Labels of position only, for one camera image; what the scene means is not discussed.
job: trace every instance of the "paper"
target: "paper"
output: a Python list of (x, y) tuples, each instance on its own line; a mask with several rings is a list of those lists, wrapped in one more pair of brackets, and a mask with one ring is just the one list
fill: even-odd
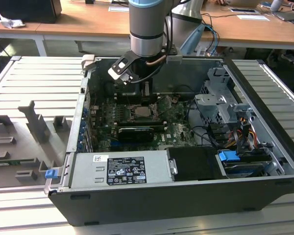
[(255, 15), (238, 15), (238, 18), (241, 20), (253, 20), (253, 21), (270, 21), (264, 16), (255, 16)]
[(129, 12), (129, 8), (128, 7), (122, 7), (122, 6), (109, 6), (108, 11)]
[(25, 24), (21, 20), (10, 20), (0, 14), (0, 23), (6, 28), (23, 27)]

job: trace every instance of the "black cable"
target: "black cable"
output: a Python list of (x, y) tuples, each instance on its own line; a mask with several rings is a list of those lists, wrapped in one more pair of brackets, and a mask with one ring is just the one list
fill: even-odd
[(191, 107), (192, 107), (192, 104), (195, 102), (195, 99), (193, 99), (192, 101), (191, 101), (191, 103), (190, 103), (190, 106), (188, 106), (188, 110), (187, 110), (187, 113), (186, 113), (186, 121), (187, 121), (187, 123), (189, 123), (188, 122), (188, 119), (189, 119), (189, 115), (190, 115), (190, 110), (191, 110)]
[(210, 45), (209, 45), (209, 47), (208, 47), (208, 49), (207, 49), (207, 51), (208, 51), (208, 50), (211, 48), (211, 46), (213, 45), (213, 42), (214, 42), (214, 40), (215, 40), (215, 34), (217, 35), (217, 44), (216, 44), (216, 48), (218, 47), (219, 42), (220, 42), (220, 34), (219, 34), (217, 31), (215, 31), (215, 29), (213, 28), (213, 25), (212, 25), (212, 16), (211, 16), (209, 13), (204, 13), (203, 15), (209, 17), (209, 19), (210, 19), (211, 29), (213, 30), (213, 31), (211, 31), (211, 32), (212, 32), (212, 41), (211, 41), (211, 43), (210, 43)]
[(5, 53), (9, 58), (11, 58), (11, 56), (8, 54), (8, 52), (6, 52), (6, 50), (3, 48), (3, 46), (1, 46), (1, 44), (0, 44), (0, 47), (1, 47), (1, 49), (4, 51), (4, 53)]
[(231, 15), (224, 15), (224, 16), (211, 16), (212, 18), (221, 18), (221, 17), (229, 17), (229, 16), (245, 16), (247, 14), (231, 14)]
[[(213, 27), (213, 25), (212, 25), (212, 19), (211, 19), (210, 14), (205, 13), (205, 14), (203, 14), (203, 15), (209, 17), (209, 19), (210, 19), (210, 26), (211, 26), (211, 28), (214, 30), (214, 27)], [(215, 41), (215, 34), (213, 33), (213, 31), (211, 31), (211, 33), (212, 33), (212, 41), (211, 41), (209, 47), (207, 48), (207, 51), (209, 51), (209, 49), (211, 48), (211, 46), (213, 45), (213, 43), (214, 43), (214, 41)]]
[(169, 46), (170, 46), (170, 40), (169, 40), (169, 26), (167, 19), (165, 19), (165, 26), (166, 26), (166, 38), (167, 38), (167, 45), (166, 45), (166, 54), (168, 55), (169, 53)]
[(194, 129), (197, 128), (197, 127), (199, 127), (199, 126), (195, 126), (195, 127), (192, 128), (193, 133), (194, 133), (195, 135), (201, 137), (202, 140), (204, 139), (204, 140), (208, 141), (210, 144), (213, 145), (213, 143), (211, 142), (210, 139), (208, 139), (207, 137), (204, 137), (204, 135), (206, 135), (206, 133), (203, 134), (203, 135), (201, 135), (201, 134), (197, 133), (197, 132), (194, 130)]
[(170, 47), (169, 47), (169, 52), (171, 51), (172, 49), (172, 46), (173, 46), (173, 16), (172, 16), (172, 11), (170, 12), (170, 30), (171, 30), (171, 34), (170, 34)]
[(159, 65), (159, 67), (155, 71), (153, 71), (151, 74), (149, 74), (147, 77), (144, 77), (144, 78), (137, 80), (137, 81), (130, 81), (129, 83), (130, 84), (137, 84), (137, 83), (141, 83), (141, 82), (144, 82), (144, 81), (150, 79), (152, 76), (154, 76), (155, 74), (157, 74), (160, 71), (160, 69), (162, 68), (163, 65), (164, 65), (164, 62), (162, 62)]
[(180, 1), (179, 5), (182, 5), (182, 4), (185, 4), (185, 3), (188, 3), (189, 1), (191, 1), (191, 0)]
[(186, 84), (179, 84), (179, 85), (176, 85), (172, 91), (172, 93), (176, 93), (176, 89), (179, 88), (179, 87), (187, 87), (188, 89), (190, 89), (190, 91), (192, 91), (194, 94), (196, 94), (196, 92), (189, 86), (189, 85), (186, 85)]

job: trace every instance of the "cable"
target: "cable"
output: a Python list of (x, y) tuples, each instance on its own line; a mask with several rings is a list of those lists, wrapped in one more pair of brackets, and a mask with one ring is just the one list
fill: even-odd
[(1, 47), (1, 49), (4, 51), (4, 53), (5, 53), (9, 58), (11, 58), (11, 56), (8, 54), (8, 52), (6, 52), (6, 50), (3, 48), (3, 46), (1, 46), (1, 44), (0, 44), (0, 47)]
[(150, 79), (152, 76), (154, 76), (155, 74), (157, 74), (160, 71), (160, 69), (162, 68), (163, 64), (164, 63), (161, 63), (159, 65), (159, 67), (156, 70), (154, 70), (151, 74), (149, 74), (147, 77), (144, 77), (141, 80), (137, 80), (137, 81), (130, 81), (129, 83), (130, 84), (137, 84), (137, 83), (141, 83), (141, 82), (144, 82), (144, 81)]
[(201, 137), (201, 139), (204, 139), (204, 140), (208, 141), (210, 144), (213, 144), (213, 143), (211, 142), (210, 139), (208, 139), (207, 137), (204, 137), (204, 135), (205, 135), (206, 133), (205, 133), (204, 135), (201, 135), (201, 134), (197, 133), (197, 132), (194, 130), (195, 128), (199, 128), (199, 127), (201, 127), (201, 126), (195, 126), (195, 127), (192, 128), (192, 131), (194, 132), (194, 134), (197, 135), (197, 136), (199, 136), (199, 137)]
[(166, 33), (166, 38), (167, 38), (166, 53), (168, 55), (170, 39), (169, 39), (169, 26), (168, 26), (168, 22), (166, 18), (165, 18), (165, 26), (166, 26), (166, 32), (167, 32)]
[(159, 59), (155, 60), (155, 61), (152, 61), (152, 62), (146, 62), (146, 65), (147, 66), (154, 66), (156, 64), (159, 64), (160, 62), (162, 62), (163, 60), (165, 60), (167, 57), (167, 55), (163, 55), (161, 56)]
[(180, 1), (179, 5), (182, 5), (182, 4), (185, 4), (185, 3), (188, 3), (189, 1), (191, 1), (191, 0)]
[(194, 94), (196, 94), (196, 92), (189, 86), (189, 85), (186, 85), (186, 84), (179, 84), (179, 85), (176, 85), (172, 91), (172, 93), (176, 93), (176, 89), (179, 88), (179, 87), (187, 87), (188, 89), (190, 89), (190, 91), (192, 91)]
[(208, 16), (209, 19), (210, 19), (210, 25), (211, 25), (211, 27), (210, 27), (209, 25), (207, 25), (207, 24), (205, 23), (205, 21), (204, 21), (204, 24), (205, 24), (205, 26), (206, 26), (206, 27), (212, 32), (212, 41), (211, 41), (209, 47), (207, 48), (207, 51), (211, 48), (213, 42), (215, 41), (215, 47), (214, 47), (214, 49), (213, 49), (213, 51), (212, 51), (212, 53), (211, 53), (211, 55), (213, 55), (213, 54), (216, 52), (217, 47), (218, 47), (218, 45), (219, 45), (220, 35), (219, 35), (219, 33), (216, 32), (216, 31), (214, 30), (214, 28), (213, 28), (211, 15), (210, 15), (209, 13), (204, 13), (203, 15), (204, 15), (204, 16)]
[[(260, 13), (248, 13), (248, 15), (259, 15)], [(247, 14), (231, 14), (231, 15), (224, 15), (224, 16), (211, 16), (212, 18), (221, 18), (221, 17), (229, 17), (229, 16), (245, 16)]]
[(169, 52), (170, 50), (172, 49), (172, 46), (173, 46), (173, 16), (172, 16), (172, 10), (170, 12), (170, 30), (171, 30), (171, 35), (170, 35), (170, 39), (171, 39), (171, 42), (170, 42), (170, 48), (169, 48)]

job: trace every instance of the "blue latch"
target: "blue latch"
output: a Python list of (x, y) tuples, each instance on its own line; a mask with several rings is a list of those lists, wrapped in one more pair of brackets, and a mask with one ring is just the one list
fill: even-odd
[(239, 161), (239, 156), (236, 155), (236, 151), (222, 151), (219, 153), (221, 162), (223, 161)]
[(50, 169), (47, 170), (45, 173), (45, 178), (46, 179), (57, 179), (58, 178), (58, 169)]

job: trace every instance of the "desk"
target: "desk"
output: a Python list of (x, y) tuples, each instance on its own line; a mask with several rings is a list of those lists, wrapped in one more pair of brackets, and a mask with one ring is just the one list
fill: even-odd
[(55, 24), (26, 23), (8, 29), (0, 24), (0, 38), (35, 40), (39, 54), (47, 56), (45, 40), (129, 42), (128, 13), (109, 12), (109, 4), (61, 0), (62, 14)]
[[(228, 7), (206, 4), (201, 12), (211, 16), (236, 14), (227, 10)], [(265, 17), (270, 21), (240, 20), (237, 16), (213, 18), (214, 29), (220, 34), (219, 46), (294, 49), (294, 24), (284, 22), (271, 13)], [(203, 19), (210, 24), (209, 17), (203, 16)], [(204, 32), (202, 42), (206, 42), (209, 34), (211, 33)]]
[[(129, 17), (124, 12), (109, 12), (109, 4), (61, 0), (62, 14), (55, 24), (26, 23), (26, 27), (8, 29), (0, 24), (0, 38), (33, 39), (39, 54), (47, 56), (45, 40), (128, 42)], [(202, 13), (212, 16), (233, 14), (226, 7), (204, 5)], [(270, 15), (270, 21), (240, 20), (237, 16), (214, 18), (213, 26), (220, 34), (220, 46), (294, 49), (294, 24)], [(212, 40), (204, 32), (201, 45)]]

